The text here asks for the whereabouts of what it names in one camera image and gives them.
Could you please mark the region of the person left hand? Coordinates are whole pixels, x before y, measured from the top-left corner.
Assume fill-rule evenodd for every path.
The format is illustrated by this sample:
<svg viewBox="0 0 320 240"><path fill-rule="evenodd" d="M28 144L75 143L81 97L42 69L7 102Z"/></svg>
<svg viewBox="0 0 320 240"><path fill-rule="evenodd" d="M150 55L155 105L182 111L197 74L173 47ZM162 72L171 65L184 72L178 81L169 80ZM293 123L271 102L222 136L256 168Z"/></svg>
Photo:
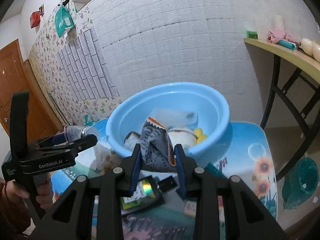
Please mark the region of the person left hand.
<svg viewBox="0 0 320 240"><path fill-rule="evenodd" d="M20 209L26 209L24 201L30 198L30 194L16 181L6 182L3 192L9 203ZM37 187L36 202L40 204L40 208L45 210L53 205L52 182L49 174L47 174L44 183Z"/></svg>

